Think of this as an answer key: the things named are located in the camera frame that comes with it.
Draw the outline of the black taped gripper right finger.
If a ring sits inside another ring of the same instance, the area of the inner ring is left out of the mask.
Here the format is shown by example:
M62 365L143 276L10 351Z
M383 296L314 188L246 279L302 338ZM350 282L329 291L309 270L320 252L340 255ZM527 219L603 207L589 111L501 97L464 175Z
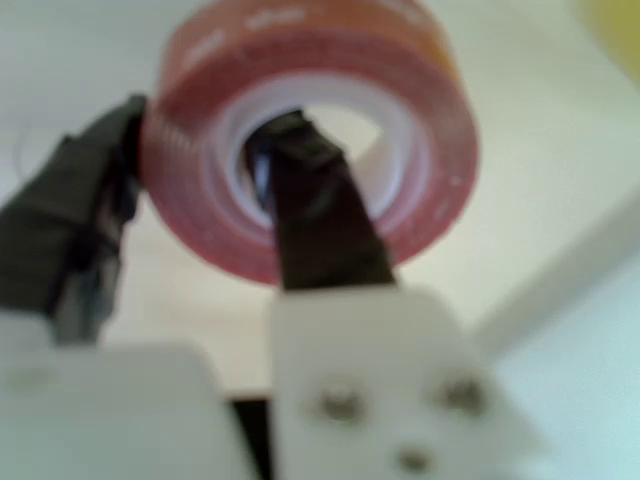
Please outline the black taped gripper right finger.
M280 479L544 479L548 450L449 308L400 287L342 151L264 126L283 293L271 311Z

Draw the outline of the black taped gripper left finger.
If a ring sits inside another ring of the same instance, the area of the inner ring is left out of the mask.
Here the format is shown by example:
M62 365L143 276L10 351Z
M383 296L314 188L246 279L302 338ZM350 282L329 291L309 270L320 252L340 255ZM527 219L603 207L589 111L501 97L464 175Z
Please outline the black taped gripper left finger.
M76 135L1 208L1 310L61 345L97 341L115 304L121 243L140 193L147 106L133 95Z

